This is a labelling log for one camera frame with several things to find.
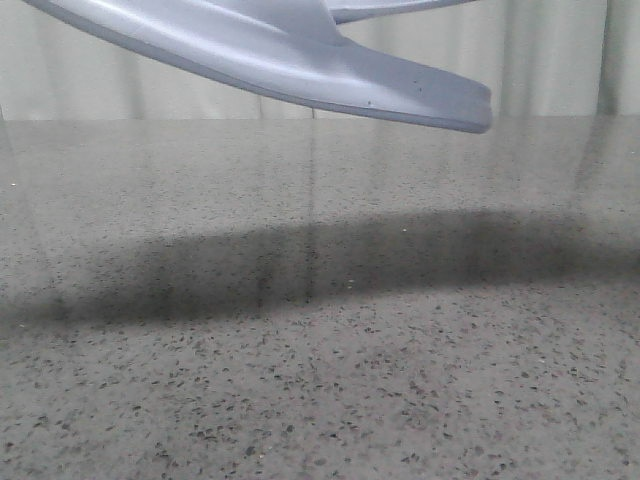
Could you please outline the light blue slipper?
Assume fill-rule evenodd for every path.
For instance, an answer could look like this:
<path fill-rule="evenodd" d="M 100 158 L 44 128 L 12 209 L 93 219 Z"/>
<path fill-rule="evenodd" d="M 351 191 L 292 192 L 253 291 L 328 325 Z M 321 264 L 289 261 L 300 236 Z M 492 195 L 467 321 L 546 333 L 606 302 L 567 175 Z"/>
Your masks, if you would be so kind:
<path fill-rule="evenodd" d="M 37 8 L 148 58 L 314 109 L 483 133 L 491 92 L 343 36 L 326 1 L 40 1 Z"/>
<path fill-rule="evenodd" d="M 469 3 L 471 0 L 327 0 L 337 24 Z"/>

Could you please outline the pale green curtain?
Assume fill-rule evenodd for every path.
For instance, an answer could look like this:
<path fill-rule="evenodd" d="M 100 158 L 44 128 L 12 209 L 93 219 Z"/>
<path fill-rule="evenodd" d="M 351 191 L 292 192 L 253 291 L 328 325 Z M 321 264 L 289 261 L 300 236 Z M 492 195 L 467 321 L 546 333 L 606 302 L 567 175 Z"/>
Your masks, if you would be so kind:
<path fill-rule="evenodd" d="M 474 79 L 511 116 L 635 114 L 635 1 L 477 1 L 345 24 L 371 49 Z M 311 118 L 305 107 L 191 75 L 1 5 L 5 120 Z"/>

